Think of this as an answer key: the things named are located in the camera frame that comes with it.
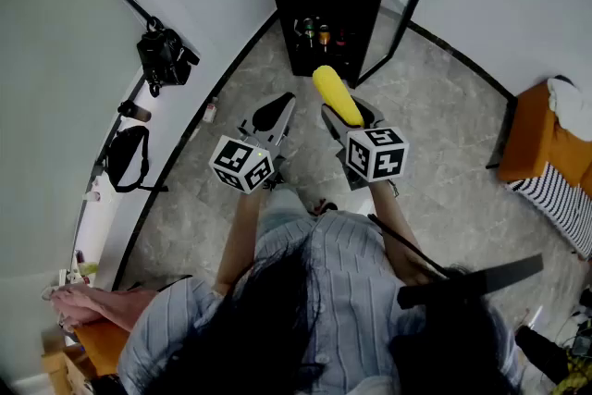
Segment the dark tumbler cup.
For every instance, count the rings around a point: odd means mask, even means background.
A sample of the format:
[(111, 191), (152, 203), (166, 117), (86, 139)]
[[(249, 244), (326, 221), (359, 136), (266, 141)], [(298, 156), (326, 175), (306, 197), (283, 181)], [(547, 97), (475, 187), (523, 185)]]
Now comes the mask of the dark tumbler cup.
[(117, 112), (122, 117), (131, 118), (143, 123), (148, 122), (152, 118), (152, 113), (149, 110), (136, 105), (131, 100), (122, 102), (117, 108)]

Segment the person's blue striped shirt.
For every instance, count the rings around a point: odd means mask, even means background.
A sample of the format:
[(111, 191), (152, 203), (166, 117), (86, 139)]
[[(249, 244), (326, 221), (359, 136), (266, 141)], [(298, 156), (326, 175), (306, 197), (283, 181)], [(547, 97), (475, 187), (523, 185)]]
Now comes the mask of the person's blue striped shirt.
[(226, 296), (196, 278), (161, 291), (119, 358), (128, 395), (519, 395), (484, 300), (405, 309), (430, 277), (401, 245), (364, 216), (314, 218), (302, 241), (254, 249)]

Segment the black waist bag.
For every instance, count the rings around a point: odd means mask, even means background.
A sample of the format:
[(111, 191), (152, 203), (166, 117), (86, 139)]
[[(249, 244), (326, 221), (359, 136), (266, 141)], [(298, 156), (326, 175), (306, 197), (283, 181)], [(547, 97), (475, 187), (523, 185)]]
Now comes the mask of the black waist bag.
[[(135, 190), (169, 192), (167, 185), (144, 186), (143, 182), (150, 171), (149, 162), (150, 131), (144, 126), (133, 126), (118, 131), (110, 142), (105, 155), (105, 172), (108, 179), (118, 193), (129, 193)], [(141, 152), (140, 170), (138, 177), (130, 183), (122, 179), (132, 164), (137, 151)]]

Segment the white cloth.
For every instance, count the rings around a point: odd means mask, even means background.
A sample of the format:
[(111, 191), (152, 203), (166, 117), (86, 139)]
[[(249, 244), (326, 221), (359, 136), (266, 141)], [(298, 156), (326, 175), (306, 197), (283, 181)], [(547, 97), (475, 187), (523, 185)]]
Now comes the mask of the white cloth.
[(592, 101), (564, 78), (547, 79), (549, 109), (561, 127), (584, 142), (592, 142)]

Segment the person's left forearm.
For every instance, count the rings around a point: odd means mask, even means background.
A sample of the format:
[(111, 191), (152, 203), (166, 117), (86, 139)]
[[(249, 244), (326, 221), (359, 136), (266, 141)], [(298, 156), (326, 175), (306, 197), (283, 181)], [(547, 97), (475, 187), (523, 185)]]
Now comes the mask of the person's left forearm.
[(253, 264), (258, 218), (265, 197), (266, 190), (261, 188), (242, 194), (238, 200), (214, 284), (214, 290), (222, 296)]

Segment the orange sofa chair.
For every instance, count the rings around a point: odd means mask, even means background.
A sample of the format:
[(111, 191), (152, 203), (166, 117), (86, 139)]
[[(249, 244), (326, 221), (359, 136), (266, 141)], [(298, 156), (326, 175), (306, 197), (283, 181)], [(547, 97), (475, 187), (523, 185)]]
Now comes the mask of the orange sofa chair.
[(517, 97), (498, 178), (507, 182), (539, 178), (547, 164), (592, 198), (592, 142), (580, 140), (560, 125), (549, 108), (547, 83), (541, 82)]

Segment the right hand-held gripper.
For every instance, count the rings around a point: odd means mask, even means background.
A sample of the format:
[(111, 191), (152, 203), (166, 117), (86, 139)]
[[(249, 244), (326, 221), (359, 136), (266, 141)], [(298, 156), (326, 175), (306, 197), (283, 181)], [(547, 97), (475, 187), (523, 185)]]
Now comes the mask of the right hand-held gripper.
[(397, 127), (380, 127), (384, 115), (365, 100), (353, 96), (365, 128), (352, 127), (329, 105), (322, 104), (321, 118), (332, 138), (343, 149), (337, 154), (352, 191), (379, 181), (400, 177), (406, 168), (410, 144)]

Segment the wooden furniture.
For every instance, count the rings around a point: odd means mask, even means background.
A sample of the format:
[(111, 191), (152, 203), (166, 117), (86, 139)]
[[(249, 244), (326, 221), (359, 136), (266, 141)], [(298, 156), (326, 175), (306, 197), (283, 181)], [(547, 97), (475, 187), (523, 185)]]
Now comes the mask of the wooden furniture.
[(55, 395), (96, 395), (92, 382), (97, 372), (78, 339), (65, 334), (59, 326), (44, 330), (41, 338), (43, 369)]

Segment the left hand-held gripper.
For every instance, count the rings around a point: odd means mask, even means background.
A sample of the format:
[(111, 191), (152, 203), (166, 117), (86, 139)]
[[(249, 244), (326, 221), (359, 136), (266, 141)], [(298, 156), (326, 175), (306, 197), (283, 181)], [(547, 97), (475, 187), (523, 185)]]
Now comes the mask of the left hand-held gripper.
[(252, 193), (277, 174), (295, 105), (294, 93), (267, 95), (247, 110), (239, 138), (221, 136), (208, 165), (222, 184)]

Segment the yellow corn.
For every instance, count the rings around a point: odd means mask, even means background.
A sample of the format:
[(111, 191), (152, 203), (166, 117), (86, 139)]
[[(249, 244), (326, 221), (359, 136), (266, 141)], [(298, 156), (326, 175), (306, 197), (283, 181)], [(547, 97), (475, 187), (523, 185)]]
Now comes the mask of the yellow corn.
[(313, 73), (315, 88), (326, 105), (351, 127), (363, 127), (363, 116), (340, 76), (331, 66), (320, 66)]

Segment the person's light blue jeans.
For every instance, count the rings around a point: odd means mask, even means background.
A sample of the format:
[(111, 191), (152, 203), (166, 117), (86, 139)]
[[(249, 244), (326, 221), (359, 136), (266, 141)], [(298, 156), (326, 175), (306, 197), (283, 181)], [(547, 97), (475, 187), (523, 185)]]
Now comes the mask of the person's light blue jeans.
[(298, 193), (288, 185), (272, 190), (257, 227), (256, 254), (271, 254), (302, 241), (316, 219), (305, 209)]

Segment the black white striped cushion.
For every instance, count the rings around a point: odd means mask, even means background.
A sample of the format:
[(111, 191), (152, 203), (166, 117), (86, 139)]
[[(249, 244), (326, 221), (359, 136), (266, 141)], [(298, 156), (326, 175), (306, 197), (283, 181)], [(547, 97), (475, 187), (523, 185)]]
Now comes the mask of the black white striped cushion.
[(538, 209), (585, 260), (592, 258), (592, 198), (580, 185), (572, 187), (550, 163), (540, 177), (506, 184)]

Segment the black backpack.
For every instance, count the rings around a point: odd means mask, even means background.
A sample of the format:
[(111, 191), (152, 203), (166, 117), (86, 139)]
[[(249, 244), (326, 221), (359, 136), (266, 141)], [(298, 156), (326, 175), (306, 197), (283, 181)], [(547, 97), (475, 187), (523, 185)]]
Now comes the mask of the black backpack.
[(156, 98), (163, 87), (185, 85), (191, 67), (197, 66), (200, 58), (187, 47), (179, 35), (166, 28), (157, 17), (146, 21), (146, 32), (137, 43), (142, 63), (142, 77)]

